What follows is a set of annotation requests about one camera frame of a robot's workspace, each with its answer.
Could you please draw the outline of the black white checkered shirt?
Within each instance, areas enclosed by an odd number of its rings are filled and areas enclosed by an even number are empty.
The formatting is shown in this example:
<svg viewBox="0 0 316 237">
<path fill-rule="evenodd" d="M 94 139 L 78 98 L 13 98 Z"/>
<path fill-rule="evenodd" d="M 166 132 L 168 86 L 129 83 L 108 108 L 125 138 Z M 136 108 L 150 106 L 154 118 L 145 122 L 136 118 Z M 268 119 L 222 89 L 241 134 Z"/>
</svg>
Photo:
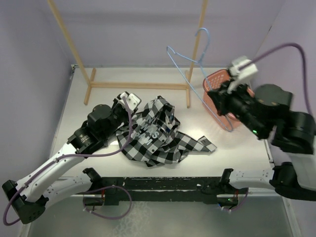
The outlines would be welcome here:
<svg viewBox="0 0 316 237">
<path fill-rule="evenodd" d="M 190 152 L 212 153 L 217 147 L 205 136 L 194 139 L 178 130 L 175 107 L 161 96 L 132 117 L 133 133 L 122 153 L 148 167 L 176 164 Z"/>
</svg>

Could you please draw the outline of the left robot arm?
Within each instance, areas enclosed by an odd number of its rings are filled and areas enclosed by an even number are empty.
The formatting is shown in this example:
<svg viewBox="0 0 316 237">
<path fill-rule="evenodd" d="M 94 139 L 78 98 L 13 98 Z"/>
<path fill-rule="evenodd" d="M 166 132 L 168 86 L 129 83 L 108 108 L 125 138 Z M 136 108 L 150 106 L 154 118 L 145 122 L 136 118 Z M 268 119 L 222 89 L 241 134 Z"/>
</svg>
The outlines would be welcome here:
<svg viewBox="0 0 316 237">
<path fill-rule="evenodd" d="M 8 180 L 2 189 L 8 198 L 2 221 L 6 226 L 18 222 L 28 224 L 39 218 L 55 203 L 78 193 L 95 194 L 101 190 L 102 178 L 93 169 L 85 169 L 79 176 L 59 181 L 68 170 L 87 158 L 99 158 L 97 153 L 106 147 L 108 140 L 121 125 L 128 125 L 128 137 L 117 151 L 103 154 L 116 155 L 128 145 L 132 135 L 132 116 L 141 99 L 133 93 L 119 94 L 112 106 L 99 104 L 88 114 L 82 126 L 71 135 L 62 148 L 39 168 L 13 181 Z"/>
</svg>

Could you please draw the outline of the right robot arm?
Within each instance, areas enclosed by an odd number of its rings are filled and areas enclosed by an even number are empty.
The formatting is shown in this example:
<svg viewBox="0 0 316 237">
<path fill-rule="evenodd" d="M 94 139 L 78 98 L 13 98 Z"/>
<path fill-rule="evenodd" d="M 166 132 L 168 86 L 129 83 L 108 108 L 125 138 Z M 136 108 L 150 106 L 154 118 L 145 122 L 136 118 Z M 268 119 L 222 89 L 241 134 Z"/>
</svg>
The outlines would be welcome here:
<svg viewBox="0 0 316 237">
<path fill-rule="evenodd" d="M 316 199 L 316 122 L 312 115 L 291 111 L 293 94 L 274 84 L 264 84 L 251 96 L 247 85 L 228 92 L 232 81 L 207 95 L 217 113 L 233 114 L 259 140 L 268 139 L 290 157 L 273 168 L 252 171 L 225 169 L 220 189 L 225 193 L 243 188 L 274 190 L 277 194 L 296 200 Z"/>
</svg>

